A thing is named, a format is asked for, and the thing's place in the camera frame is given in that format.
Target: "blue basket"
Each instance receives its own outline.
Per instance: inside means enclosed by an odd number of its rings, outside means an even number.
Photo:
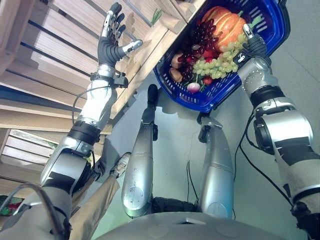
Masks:
[[[263,20],[253,31],[264,39],[269,55],[290,34],[286,0],[279,0],[279,3],[276,3],[276,0],[208,0],[154,68],[158,82],[171,99],[188,109],[203,113],[216,109],[241,85],[238,74],[231,72],[225,78],[214,81],[203,92],[192,94],[187,91],[183,83],[174,82],[171,79],[169,69],[171,68],[171,59],[180,49],[181,41],[190,34],[190,30],[195,26],[196,20],[201,19],[207,10],[214,6],[226,7],[233,13],[238,13],[242,10],[241,17],[247,23],[251,23],[255,17],[261,15]]]

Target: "shoe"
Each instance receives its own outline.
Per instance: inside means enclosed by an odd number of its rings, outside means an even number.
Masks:
[[[130,157],[131,152],[126,152],[123,154],[122,157],[120,157],[120,159],[115,163],[113,168],[111,168],[110,175],[115,176],[116,178],[122,176],[127,169]]]

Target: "basket handle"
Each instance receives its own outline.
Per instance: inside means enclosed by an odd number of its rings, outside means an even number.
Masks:
[[[289,17],[289,13],[287,10],[287,6],[286,6],[287,0],[279,0],[278,5],[280,7],[280,10],[282,12],[283,15],[283,19],[284,19],[284,27],[285,27],[285,36],[281,42],[281,44],[287,40],[287,38],[290,35],[291,32],[291,24],[290,24],[290,17]]]

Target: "orange pumpkin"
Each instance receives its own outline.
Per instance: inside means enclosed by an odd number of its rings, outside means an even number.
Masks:
[[[228,43],[238,40],[238,35],[243,33],[242,27],[246,23],[238,14],[232,13],[222,6],[214,6],[209,9],[203,16],[202,22],[207,22],[210,19],[213,19],[216,25],[213,35],[216,36],[222,32],[217,42],[220,51],[222,46],[227,46]]]

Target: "concrete floor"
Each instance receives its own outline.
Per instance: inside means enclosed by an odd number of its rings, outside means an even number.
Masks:
[[[294,100],[305,114],[313,128],[313,149],[320,152],[320,78],[318,23],[320,3],[318,0],[288,0],[287,8],[291,20],[289,39],[271,56],[273,74],[279,79],[283,92]],[[140,119],[147,103],[147,89],[158,84],[151,73],[134,96],[135,102],[115,125],[106,145],[107,162],[114,161],[133,148],[140,125]],[[190,168],[195,188],[199,192],[205,144],[198,141],[200,126],[196,122],[198,113],[174,103],[164,92],[160,92],[155,122],[158,125],[158,140],[153,144],[154,171],[153,195],[164,198],[187,200],[186,163]],[[233,156],[241,138],[252,106],[248,97],[238,89],[211,117],[224,126]],[[244,143],[249,158],[273,181],[282,186],[277,163],[272,156]],[[99,183],[94,183],[92,194]],[[190,190],[190,201],[195,196]],[[296,219],[290,213],[290,206],[284,198],[249,164],[242,154],[237,157],[234,209],[236,220],[261,228],[290,240],[306,240],[306,234],[296,228]],[[121,203],[121,190],[100,221],[92,239],[129,221]]]

